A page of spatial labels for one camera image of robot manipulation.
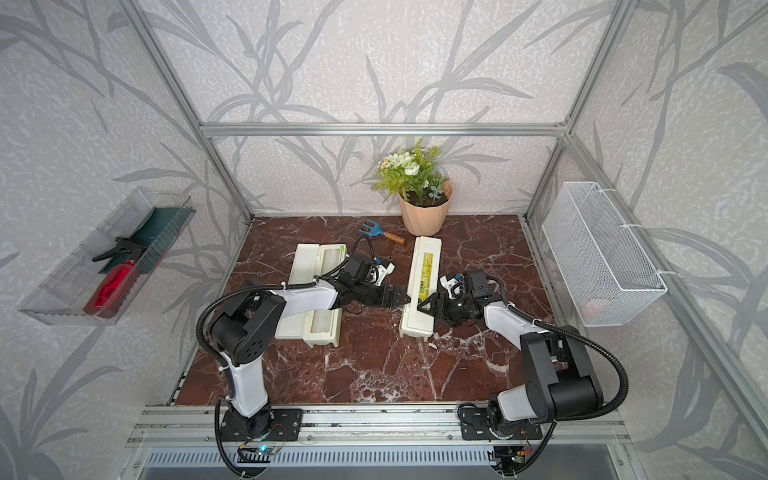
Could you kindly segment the cream dispenser base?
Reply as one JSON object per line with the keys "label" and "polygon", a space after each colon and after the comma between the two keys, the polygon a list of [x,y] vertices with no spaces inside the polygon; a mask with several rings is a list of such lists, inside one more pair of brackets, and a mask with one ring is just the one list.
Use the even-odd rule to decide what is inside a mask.
{"label": "cream dispenser base", "polygon": [[275,338],[303,340],[310,347],[339,346],[342,310],[331,310],[336,291],[327,282],[314,282],[316,275],[330,272],[345,259],[343,244],[298,244],[289,284],[309,283],[309,287],[279,292],[286,307],[278,321]]}

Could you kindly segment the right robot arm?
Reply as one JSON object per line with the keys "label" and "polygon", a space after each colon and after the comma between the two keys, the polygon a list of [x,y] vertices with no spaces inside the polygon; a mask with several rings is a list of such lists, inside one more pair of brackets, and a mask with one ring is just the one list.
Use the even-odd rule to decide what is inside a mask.
{"label": "right robot arm", "polygon": [[479,322],[520,351],[523,383],[489,400],[491,422],[549,423],[608,411],[586,340],[573,328],[550,326],[520,310],[499,279],[468,270],[448,290],[419,299],[417,310],[451,327]]}

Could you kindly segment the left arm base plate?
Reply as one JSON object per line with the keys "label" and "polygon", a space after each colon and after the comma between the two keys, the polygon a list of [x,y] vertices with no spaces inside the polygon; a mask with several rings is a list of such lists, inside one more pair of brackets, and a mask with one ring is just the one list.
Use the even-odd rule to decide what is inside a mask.
{"label": "left arm base plate", "polygon": [[220,423],[221,437],[224,442],[295,442],[301,430],[303,413],[298,408],[264,408],[247,418],[236,410],[226,411]]}

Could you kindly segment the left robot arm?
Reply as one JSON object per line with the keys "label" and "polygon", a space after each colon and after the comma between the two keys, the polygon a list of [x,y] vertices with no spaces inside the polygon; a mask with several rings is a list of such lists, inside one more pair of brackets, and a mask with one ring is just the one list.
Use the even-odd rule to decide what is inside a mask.
{"label": "left robot arm", "polygon": [[368,279],[374,266],[370,258],[354,254],[309,282],[251,285],[209,304],[196,322],[196,339],[225,372],[229,408],[246,420],[266,414],[262,356],[280,320],[350,303],[388,309],[407,305],[410,297],[403,286]]}

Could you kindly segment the cream dispenser lid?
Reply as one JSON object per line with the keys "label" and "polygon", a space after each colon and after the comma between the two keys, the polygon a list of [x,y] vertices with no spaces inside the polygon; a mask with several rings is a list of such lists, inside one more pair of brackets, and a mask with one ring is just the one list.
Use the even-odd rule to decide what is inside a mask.
{"label": "cream dispenser lid", "polygon": [[418,306],[437,291],[441,248],[442,241],[438,238],[416,238],[407,288],[410,302],[403,307],[400,337],[426,341],[434,332],[434,316],[419,311]]}

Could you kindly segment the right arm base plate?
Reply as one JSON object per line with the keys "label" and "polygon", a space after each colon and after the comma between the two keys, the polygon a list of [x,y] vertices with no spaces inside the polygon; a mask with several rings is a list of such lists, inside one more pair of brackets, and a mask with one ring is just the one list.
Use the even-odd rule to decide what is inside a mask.
{"label": "right arm base plate", "polygon": [[506,420],[491,405],[461,404],[456,409],[464,440],[542,440],[539,425],[528,420]]}

